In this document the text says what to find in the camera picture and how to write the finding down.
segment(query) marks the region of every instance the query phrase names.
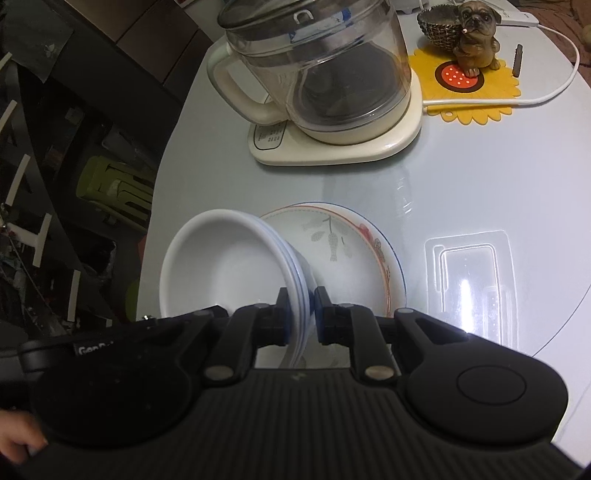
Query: clear plastic tray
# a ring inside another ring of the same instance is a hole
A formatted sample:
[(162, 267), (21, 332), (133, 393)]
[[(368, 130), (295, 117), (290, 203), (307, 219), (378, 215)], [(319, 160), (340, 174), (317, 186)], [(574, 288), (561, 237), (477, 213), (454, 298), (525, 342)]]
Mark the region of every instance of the clear plastic tray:
[(517, 348), (515, 280), (506, 233), (433, 238), (425, 250), (429, 315)]

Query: finger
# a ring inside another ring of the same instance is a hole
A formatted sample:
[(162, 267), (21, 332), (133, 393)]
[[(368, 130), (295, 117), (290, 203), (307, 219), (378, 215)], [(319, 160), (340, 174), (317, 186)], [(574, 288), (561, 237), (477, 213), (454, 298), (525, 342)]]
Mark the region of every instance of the finger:
[(35, 417), (26, 411), (0, 411), (0, 440), (3, 439), (36, 450), (47, 445)]
[(12, 443), (8, 439), (0, 440), (0, 453), (12, 463), (17, 463), (19, 465), (29, 458), (26, 447), (17, 443)]

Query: woven basket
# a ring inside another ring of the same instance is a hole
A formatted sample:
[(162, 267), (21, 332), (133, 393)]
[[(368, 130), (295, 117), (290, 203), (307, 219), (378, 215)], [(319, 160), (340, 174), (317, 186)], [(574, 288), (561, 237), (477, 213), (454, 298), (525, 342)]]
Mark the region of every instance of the woven basket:
[(418, 24), (431, 43), (453, 51), (460, 40), (462, 26), (453, 5), (436, 5), (417, 15)]

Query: red polka dot circle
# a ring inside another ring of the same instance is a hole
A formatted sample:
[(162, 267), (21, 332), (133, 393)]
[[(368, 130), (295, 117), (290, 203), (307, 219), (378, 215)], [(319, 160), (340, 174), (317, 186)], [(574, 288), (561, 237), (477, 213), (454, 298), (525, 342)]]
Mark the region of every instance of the red polka dot circle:
[(445, 67), (441, 71), (441, 79), (447, 83), (451, 87), (455, 87), (458, 89), (468, 89), (472, 88), (478, 82), (478, 77), (468, 78), (464, 75), (464, 72), (461, 68), (456, 65), (452, 64)]

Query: metal screw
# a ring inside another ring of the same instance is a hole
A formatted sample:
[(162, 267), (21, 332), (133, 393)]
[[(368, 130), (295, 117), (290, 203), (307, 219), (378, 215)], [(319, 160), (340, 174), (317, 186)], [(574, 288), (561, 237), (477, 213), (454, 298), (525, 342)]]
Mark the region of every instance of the metal screw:
[(234, 370), (226, 365), (214, 365), (205, 369), (205, 376), (213, 381), (221, 382), (234, 376)]
[(365, 376), (381, 382), (392, 378), (394, 376), (394, 369), (385, 365), (372, 365), (365, 369)]

